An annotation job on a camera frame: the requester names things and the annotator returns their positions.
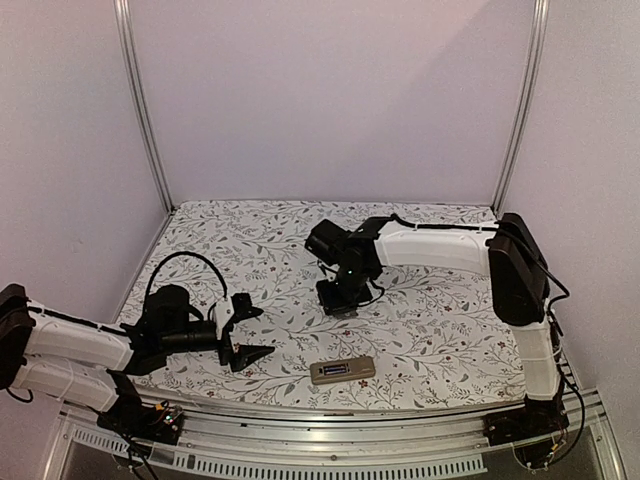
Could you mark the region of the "floral patterned table mat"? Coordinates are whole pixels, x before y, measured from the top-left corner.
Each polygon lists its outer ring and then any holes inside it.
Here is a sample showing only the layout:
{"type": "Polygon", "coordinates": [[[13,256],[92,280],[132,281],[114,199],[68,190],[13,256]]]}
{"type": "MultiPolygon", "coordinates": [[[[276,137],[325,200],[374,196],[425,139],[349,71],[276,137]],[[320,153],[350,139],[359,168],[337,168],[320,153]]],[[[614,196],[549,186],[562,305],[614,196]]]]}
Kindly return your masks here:
{"type": "Polygon", "coordinates": [[[558,405],[549,270],[486,208],[188,202],[120,315],[138,386],[303,409],[558,405]]]}

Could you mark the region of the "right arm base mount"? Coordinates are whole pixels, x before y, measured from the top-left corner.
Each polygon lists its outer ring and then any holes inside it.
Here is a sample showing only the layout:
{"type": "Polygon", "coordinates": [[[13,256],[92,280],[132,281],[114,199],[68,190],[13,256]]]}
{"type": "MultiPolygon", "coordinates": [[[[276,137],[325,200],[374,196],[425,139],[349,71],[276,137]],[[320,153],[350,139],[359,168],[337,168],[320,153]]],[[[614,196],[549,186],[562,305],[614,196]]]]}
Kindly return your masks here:
{"type": "Polygon", "coordinates": [[[523,441],[564,430],[569,420],[561,401],[525,399],[523,406],[483,417],[483,436],[491,446],[523,441]]]}

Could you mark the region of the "left aluminium frame post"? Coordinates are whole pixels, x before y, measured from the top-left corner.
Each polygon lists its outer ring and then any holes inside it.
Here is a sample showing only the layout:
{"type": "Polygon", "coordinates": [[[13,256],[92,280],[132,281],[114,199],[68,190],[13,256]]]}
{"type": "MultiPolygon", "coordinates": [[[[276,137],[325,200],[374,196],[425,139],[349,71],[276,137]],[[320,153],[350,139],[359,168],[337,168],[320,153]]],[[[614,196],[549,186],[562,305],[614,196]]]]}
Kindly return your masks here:
{"type": "Polygon", "coordinates": [[[145,96],[136,51],[130,2],[127,0],[114,0],[113,6],[125,73],[146,159],[161,205],[166,214],[171,215],[175,210],[175,202],[172,198],[167,175],[162,164],[151,114],[145,96]]]}

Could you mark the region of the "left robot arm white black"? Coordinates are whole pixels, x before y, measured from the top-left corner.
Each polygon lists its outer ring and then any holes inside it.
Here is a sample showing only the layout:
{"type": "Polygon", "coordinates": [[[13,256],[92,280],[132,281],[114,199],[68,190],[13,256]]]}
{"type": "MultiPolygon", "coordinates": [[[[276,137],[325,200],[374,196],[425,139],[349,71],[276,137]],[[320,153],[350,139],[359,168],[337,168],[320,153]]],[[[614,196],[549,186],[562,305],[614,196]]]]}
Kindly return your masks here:
{"type": "Polygon", "coordinates": [[[261,313],[238,293],[204,316],[185,288],[166,285],[144,300],[135,324],[109,326],[47,309],[10,284],[1,292],[1,387],[109,412],[126,433],[138,434],[149,415],[131,377],[164,368],[174,354],[207,351],[240,372],[274,351],[231,340],[235,324],[261,313]]]}

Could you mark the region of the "right aluminium frame post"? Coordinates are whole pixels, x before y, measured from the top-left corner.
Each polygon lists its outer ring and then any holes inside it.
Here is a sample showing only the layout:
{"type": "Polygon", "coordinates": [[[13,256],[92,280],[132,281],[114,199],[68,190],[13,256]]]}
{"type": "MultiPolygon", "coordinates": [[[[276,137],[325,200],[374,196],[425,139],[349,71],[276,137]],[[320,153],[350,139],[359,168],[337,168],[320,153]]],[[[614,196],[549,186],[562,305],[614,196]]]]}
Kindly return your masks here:
{"type": "Polygon", "coordinates": [[[491,204],[491,209],[497,217],[501,217],[505,211],[506,198],[515,172],[521,144],[524,139],[540,63],[543,57],[549,4],[550,2],[548,0],[536,0],[534,2],[529,45],[516,113],[491,204]]]}

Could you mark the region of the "remote battery cover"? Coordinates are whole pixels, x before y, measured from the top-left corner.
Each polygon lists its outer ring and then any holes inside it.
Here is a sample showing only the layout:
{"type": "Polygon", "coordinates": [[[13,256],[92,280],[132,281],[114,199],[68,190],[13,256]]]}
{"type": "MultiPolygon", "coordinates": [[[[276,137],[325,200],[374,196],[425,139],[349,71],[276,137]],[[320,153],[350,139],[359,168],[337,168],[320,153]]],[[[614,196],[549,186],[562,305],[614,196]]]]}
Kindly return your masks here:
{"type": "Polygon", "coordinates": [[[344,311],[344,312],[336,313],[334,316],[336,319],[350,319],[350,318],[357,317],[358,312],[357,310],[344,311]]]}

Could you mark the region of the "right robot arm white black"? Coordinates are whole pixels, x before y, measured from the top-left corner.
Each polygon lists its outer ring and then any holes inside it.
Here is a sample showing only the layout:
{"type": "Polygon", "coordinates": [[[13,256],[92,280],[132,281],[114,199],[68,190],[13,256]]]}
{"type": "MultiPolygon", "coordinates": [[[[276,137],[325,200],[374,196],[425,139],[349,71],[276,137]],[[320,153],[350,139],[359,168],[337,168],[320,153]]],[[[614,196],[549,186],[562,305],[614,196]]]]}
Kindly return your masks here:
{"type": "Polygon", "coordinates": [[[495,315],[516,340],[525,397],[532,401],[517,415],[517,427],[537,436],[552,424],[551,402],[562,389],[551,323],[560,281],[522,217],[508,213],[492,225],[418,224],[398,215],[375,216],[354,230],[330,220],[312,228],[304,247],[335,270],[317,282],[321,307],[329,316],[344,316],[374,302],[372,294],[383,271],[391,267],[435,267],[485,276],[490,281],[495,315]]]}

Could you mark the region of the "white remote control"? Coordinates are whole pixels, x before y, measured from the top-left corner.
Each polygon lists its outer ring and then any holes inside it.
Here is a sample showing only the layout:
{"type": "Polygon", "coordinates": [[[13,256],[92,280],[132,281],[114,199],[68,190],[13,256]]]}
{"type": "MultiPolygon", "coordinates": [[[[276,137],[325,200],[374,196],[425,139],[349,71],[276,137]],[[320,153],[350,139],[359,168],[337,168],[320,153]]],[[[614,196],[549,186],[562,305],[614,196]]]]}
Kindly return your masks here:
{"type": "Polygon", "coordinates": [[[372,357],[316,362],[310,365],[311,382],[314,385],[329,385],[374,377],[375,364],[372,357]]]}

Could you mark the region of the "aluminium frame post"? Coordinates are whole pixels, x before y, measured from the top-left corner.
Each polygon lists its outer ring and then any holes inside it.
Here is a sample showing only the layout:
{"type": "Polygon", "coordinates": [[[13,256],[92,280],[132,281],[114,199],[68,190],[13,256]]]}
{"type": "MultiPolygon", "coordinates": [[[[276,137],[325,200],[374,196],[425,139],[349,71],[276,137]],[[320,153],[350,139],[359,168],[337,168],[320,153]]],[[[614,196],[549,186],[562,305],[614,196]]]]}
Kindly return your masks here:
{"type": "Polygon", "coordinates": [[[550,2],[548,0],[536,0],[534,2],[529,45],[516,113],[491,204],[491,209],[497,217],[501,217],[505,211],[506,198],[515,172],[521,144],[524,139],[540,63],[543,57],[549,4],[550,2]]]}
{"type": "Polygon", "coordinates": [[[113,6],[125,73],[146,159],[161,205],[166,214],[171,215],[175,210],[175,202],[172,198],[167,175],[162,164],[151,114],[145,96],[136,51],[130,2],[127,0],[114,0],[113,6]]]}

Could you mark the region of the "front aluminium rail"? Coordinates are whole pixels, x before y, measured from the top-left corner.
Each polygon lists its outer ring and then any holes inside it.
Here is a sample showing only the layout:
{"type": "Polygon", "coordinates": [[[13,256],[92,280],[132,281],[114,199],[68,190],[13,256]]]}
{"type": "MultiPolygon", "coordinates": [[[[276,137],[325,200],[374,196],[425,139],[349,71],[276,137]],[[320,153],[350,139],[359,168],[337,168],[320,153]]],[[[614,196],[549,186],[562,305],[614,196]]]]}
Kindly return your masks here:
{"type": "Polygon", "coordinates": [[[293,410],[209,401],[190,405],[176,445],[129,453],[87,410],[56,422],[46,479],[628,479],[596,390],[564,399],[570,425],[558,459],[534,468],[524,442],[491,445],[483,408],[450,411],[293,410]]]}

